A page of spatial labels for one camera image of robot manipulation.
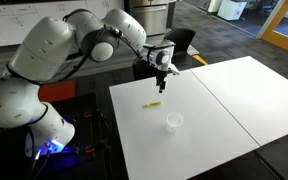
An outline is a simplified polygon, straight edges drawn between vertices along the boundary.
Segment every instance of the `yellow marker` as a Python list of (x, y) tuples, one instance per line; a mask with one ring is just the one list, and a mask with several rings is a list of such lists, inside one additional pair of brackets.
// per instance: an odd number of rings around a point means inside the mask
[(162, 104), (162, 102), (160, 101), (160, 102), (154, 102), (154, 103), (150, 103), (150, 104), (145, 104), (145, 108), (146, 107), (152, 107), (152, 106), (158, 106), (158, 105), (161, 105)]

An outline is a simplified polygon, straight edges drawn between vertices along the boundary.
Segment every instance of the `black chair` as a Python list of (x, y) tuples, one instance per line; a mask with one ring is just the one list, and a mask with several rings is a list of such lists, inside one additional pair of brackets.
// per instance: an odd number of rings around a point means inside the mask
[(265, 11), (273, 9), (274, 1), (275, 0), (263, 0), (262, 10)]
[[(171, 30), (164, 36), (164, 39), (173, 41), (175, 43), (172, 63), (180, 71), (204, 65), (187, 53), (187, 49), (194, 36), (195, 31), (186, 28)], [(143, 60), (135, 59), (133, 62), (133, 73), (135, 80), (140, 80), (154, 77), (156, 75), (156, 69), (151, 67)]]
[(156, 76), (156, 69), (146, 61), (136, 58), (133, 62), (133, 74), (135, 80), (150, 78)]
[(178, 28), (171, 30), (164, 36), (164, 39), (175, 43), (172, 63), (180, 71), (204, 65), (187, 53), (187, 49), (191, 44), (195, 33), (196, 32), (191, 29)]

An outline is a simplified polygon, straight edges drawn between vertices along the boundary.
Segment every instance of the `black cable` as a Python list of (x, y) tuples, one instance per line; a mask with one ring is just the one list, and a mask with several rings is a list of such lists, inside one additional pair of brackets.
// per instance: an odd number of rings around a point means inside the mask
[(55, 78), (56, 76), (60, 75), (66, 68), (68, 68), (68, 66), (70, 66), (70, 65), (72, 64), (72, 62), (73, 62), (75, 59), (76, 59), (76, 58), (73, 58), (61, 71), (59, 71), (58, 73), (56, 73), (53, 78)]
[(34, 135), (33, 135), (32, 130), (29, 127), (27, 127), (27, 128), (28, 128), (28, 134), (30, 135), (31, 140), (32, 140), (32, 155), (31, 155), (30, 164), (28, 166), (29, 169), (28, 169), (27, 174), (26, 174), (26, 180), (31, 180), (33, 169), (34, 169), (35, 162), (36, 162), (36, 159), (34, 156), (35, 142), (34, 142)]
[(120, 37), (120, 40), (122, 40), (125, 44), (127, 44), (133, 50), (133, 52), (136, 54), (136, 56), (139, 59), (142, 59), (142, 56), (141, 56), (140, 52), (136, 51), (124, 37)]
[(67, 73), (62, 79), (59, 79), (57, 82), (61, 82), (66, 80), (67, 78), (71, 77), (76, 71), (78, 71), (81, 66), (85, 63), (85, 61), (88, 59), (88, 56), (91, 54), (92, 50), (89, 48), (85, 55), (83, 56), (82, 60), (80, 61), (80, 63), (77, 66), (74, 66), (73, 70), (69, 73)]
[[(97, 44), (98, 39), (102, 36), (102, 34), (106, 31), (106, 26), (104, 26), (104, 28), (102, 28), (96, 35), (95, 37), (95, 41), (94, 41), (94, 45)], [(80, 63), (77, 66), (74, 66), (73, 70), (71, 72), (69, 72), (68, 74), (66, 74), (65, 77), (63, 77), (62, 79), (59, 79), (58, 82), (64, 81), (66, 79), (68, 79), (69, 77), (71, 77), (74, 73), (76, 73), (76, 71), (78, 71), (82, 65), (85, 63), (85, 61), (88, 59), (89, 55), (91, 54), (93, 49), (91, 49), (90, 47), (88, 47), (85, 55), (83, 56), (82, 60), (80, 61)]]
[(37, 178), (37, 176), (42, 172), (42, 170), (44, 169), (44, 167), (45, 167), (45, 165), (46, 165), (46, 163), (47, 163), (47, 161), (48, 161), (50, 155), (51, 155), (51, 151), (48, 150), (48, 151), (47, 151), (46, 159), (45, 159), (45, 161), (44, 161), (42, 167), (37, 171), (37, 173), (35, 174), (35, 176), (34, 176), (34, 178), (33, 178), (32, 180), (35, 180), (35, 179)]

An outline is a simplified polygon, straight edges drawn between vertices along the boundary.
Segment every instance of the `white table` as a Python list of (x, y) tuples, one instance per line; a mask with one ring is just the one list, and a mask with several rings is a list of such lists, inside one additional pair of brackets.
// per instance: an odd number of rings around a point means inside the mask
[(259, 145), (288, 134), (288, 79), (252, 57), (191, 71)]
[[(166, 82), (162, 94), (155, 78), (110, 87), (129, 179), (187, 179), (259, 147), (190, 70)], [(172, 111), (184, 117), (174, 134)]]

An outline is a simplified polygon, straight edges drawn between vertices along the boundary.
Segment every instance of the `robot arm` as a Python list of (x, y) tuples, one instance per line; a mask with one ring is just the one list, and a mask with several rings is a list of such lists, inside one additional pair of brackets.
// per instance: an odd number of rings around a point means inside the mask
[(120, 39), (161, 72), (157, 74), (160, 92), (167, 71), (178, 74), (171, 64), (174, 43), (144, 45), (143, 27), (122, 10), (111, 10), (103, 20), (87, 10), (76, 10), (64, 21), (46, 17), (28, 33), (0, 80), (0, 127), (30, 127), (33, 138), (26, 138), (27, 156), (61, 152), (75, 133), (50, 103), (39, 101), (39, 85), (55, 75), (74, 46), (84, 55), (81, 61), (101, 62), (114, 54)]

